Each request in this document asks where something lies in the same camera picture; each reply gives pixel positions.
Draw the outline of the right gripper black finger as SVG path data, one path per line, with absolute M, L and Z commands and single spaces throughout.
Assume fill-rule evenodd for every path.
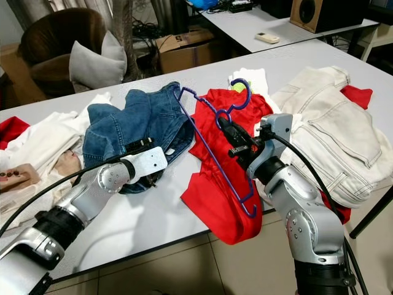
M 246 130 L 230 120 L 222 120 L 222 133 L 228 143 L 247 143 Z
M 241 127 L 236 124 L 222 124 L 221 130 L 232 149 L 241 146 Z

